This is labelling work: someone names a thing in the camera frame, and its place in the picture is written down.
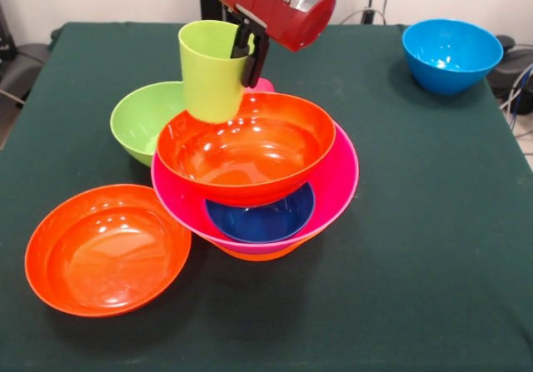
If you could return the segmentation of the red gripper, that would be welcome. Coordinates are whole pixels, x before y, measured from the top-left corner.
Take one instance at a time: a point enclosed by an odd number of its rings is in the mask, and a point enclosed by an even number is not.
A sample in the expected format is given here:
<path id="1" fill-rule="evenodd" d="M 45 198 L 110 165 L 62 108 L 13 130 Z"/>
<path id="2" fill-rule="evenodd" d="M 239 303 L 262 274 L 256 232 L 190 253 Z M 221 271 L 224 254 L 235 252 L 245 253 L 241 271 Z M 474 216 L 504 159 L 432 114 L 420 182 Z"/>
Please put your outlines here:
<path id="1" fill-rule="evenodd" d="M 247 57 L 242 85 L 255 87 L 262 73 L 270 38 L 297 52 L 325 30 L 336 0 L 219 0 L 231 11 L 257 23 L 266 35 L 254 37 L 250 22 L 240 22 L 230 58 Z"/>

